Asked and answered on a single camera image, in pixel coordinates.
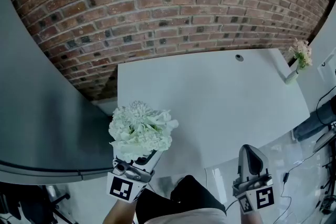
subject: person's arm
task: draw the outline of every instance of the person's arm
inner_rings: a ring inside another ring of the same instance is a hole
[[[103,224],[132,224],[137,201],[131,204],[118,200],[105,217]]]
[[[261,215],[259,212],[253,212],[244,215],[240,210],[240,221],[241,224],[263,224]]]

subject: white flower bouquet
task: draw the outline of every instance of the white flower bouquet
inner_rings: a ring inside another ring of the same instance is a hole
[[[299,61],[297,70],[304,69],[307,66],[311,66],[311,48],[308,47],[308,41],[298,41],[297,39],[295,40],[296,41],[294,42],[293,47],[290,47],[289,51],[293,51],[294,58],[298,59]]]
[[[113,112],[109,133],[115,141],[110,144],[118,150],[123,161],[136,161],[152,151],[166,151],[171,143],[171,132],[178,127],[169,111],[156,111],[141,101],[122,106]]]

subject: flower vase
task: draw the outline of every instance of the flower vase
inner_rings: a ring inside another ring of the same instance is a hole
[[[292,82],[296,81],[297,77],[299,76],[298,70],[294,70],[288,77],[285,79],[285,84],[291,84]]]

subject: cable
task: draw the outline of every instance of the cable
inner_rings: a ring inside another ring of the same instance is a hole
[[[10,217],[8,217],[8,218],[3,218],[3,217],[0,217],[0,219],[3,219],[3,220],[8,220],[8,219],[10,219],[12,216],[10,216]]]
[[[315,154],[316,154],[317,152],[315,152],[314,154],[312,154],[312,155],[310,155],[308,158],[305,158],[300,164],[298,164],[297,166],[294,166],[293,168],[291,168],[287,173],[285,173],[285,175],[284,175],[284,181],[283,181],[283,189],[282,189],[282,193],[281,193],[281,195],[280,195],[280,197],[281,198],[289,198],[290,199],[290,201],[289,201],[289,205],[288,205],[288,207],[286,208],[286,210],[273,222],[273,224],[275,224],[278,220],[279,220],[279,218],[281,218],[286,212],[287,212],[287,210],[289,209],[289,207],[290,207],[290,205],[291,205],[291,203],[292,203],[292,197],[290,197],[290,196],[283,196],[283,194],[284,194],[284,191],[285,191],[285,184],[286,184],[286,182],[287,182],[287,180],[288,180],[288,177],[289,177],[289,173],[290,173],[290,171],[292,171],[293,169],[295,169],[296,167],[299,167],[301,164],[303,164],[306,160],[308,160],[308,159],[310,159],[312,156],[314,156]]]
[[[288,207],[286,208],[286,210],[273,222],[273,224],[275,224],[278,220],[279,220],[279,218],[281,218],[283,215],[284,215],[284,213],[286,213],[287,212],[287,210],[288,210],[288,208],[290,207],[290,204],[292,203],[292,197],[290,197],[290,196],[283,196],[283,194],[284,194],[284,190],[285,190],[285,184],[286,184],[286,182],[284,182],[284,187],[283,187],[283,189],[282,189],[282,193],[281,193],[281,195],[280,195],[280,197],[282,197],[282,198],[289,198],[290,199],[290,201],[289,201],[289,205],[288,205]]]
[[[308,217],[306,217],[306,218],[304,219],[303,222],[301,222],[301,224],[303,224],[307,219],[309,219],[309,218],[315,213],[315,209],[314,209],[314,211],[313,211]]]
[[[332,87],[332,89],[331,89],[329,92],[327,92],[324,96],[322,96],[322,97],[320,98],[320,100],[317,102],[317,105],[316,105],[316,109],[315,109],[315,111],[316,111],[316,116],[317,116],[318,120],[321,122],[321,124],[324,125],[324,126],[328,126],[328,124],[323,123],[323,122],[321,121],[321,119],[320,119],[320,117],[319,117],[319,113],[317,113],[317,107],[319,106],[319,103],[321,102],[321,100],[322,100],[324,97],[326,97],[326,96],[327,96],[333,89],[335,89],[335,88],[336,88],[336,86]]]
[[[231,204],[225,209],[225,211],[227,212],[229,210],[229,208],[231,207],[231,205],[233,205],[235,202],[237,202],[238,200],[235,200],[233,202],[231,202]]]
[[[206,171],[206,168],[204,168],[204,171],[205,171],[205,186],[206,186],[206,189],[208,189],[208,173]]]
[[[292,169],[290,169],[287,174],[289,175],[290,171],[292,171],[293,169],[295,169],[296,167],[300,166],[301,164],[303,164],[306,160],[310,159],[312,156],[314,156],[318,151],[316,151],[313,155],[310,155],[308,158],[305,158],[300,164],[298,164],[297,166],[294,166]]]
[[[150,186],[151,189],[152,189],[152,191],[153,191],[155,194],[157,194],[157,193],[155,192],[155,190],[153,189],[153,187],[151,186],[151,184],[148,183],[148,186]]]

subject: white shirt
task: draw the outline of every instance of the white shirt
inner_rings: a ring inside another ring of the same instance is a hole
[[[225,218],[224,212],[219,209],[203,208],[153,218],[145,224],[225,224]]]

